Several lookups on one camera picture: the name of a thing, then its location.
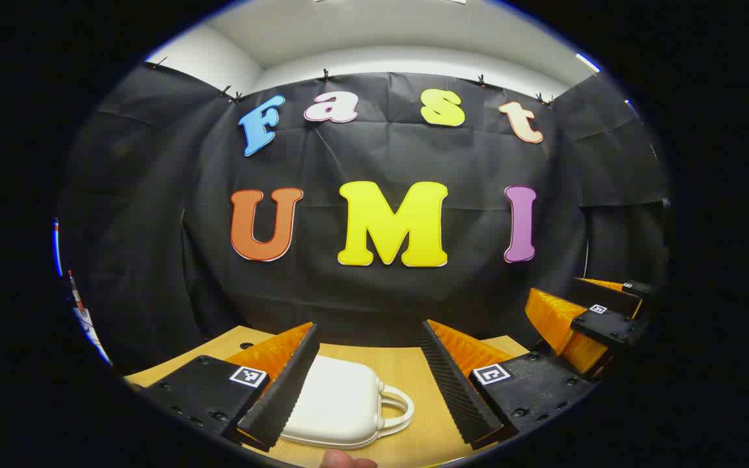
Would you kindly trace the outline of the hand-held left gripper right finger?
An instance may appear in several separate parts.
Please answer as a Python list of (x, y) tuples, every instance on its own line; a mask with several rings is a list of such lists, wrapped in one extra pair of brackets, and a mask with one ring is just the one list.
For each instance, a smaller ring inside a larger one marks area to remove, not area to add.
[(597, 390), (558, 358), (512, 356), (451, 327), (425, 320), (420, 348), (464, 441), (473, 449), (522, 439)]

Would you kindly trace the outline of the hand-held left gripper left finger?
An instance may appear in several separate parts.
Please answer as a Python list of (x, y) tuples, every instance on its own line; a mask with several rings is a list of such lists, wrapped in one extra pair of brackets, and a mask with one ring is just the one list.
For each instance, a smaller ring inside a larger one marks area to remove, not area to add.
[(320, 350), (309, 322), (273, 335), (238, 326), (127, 376), (145, 400), (215, 441), (269, 451), (279, 441)]

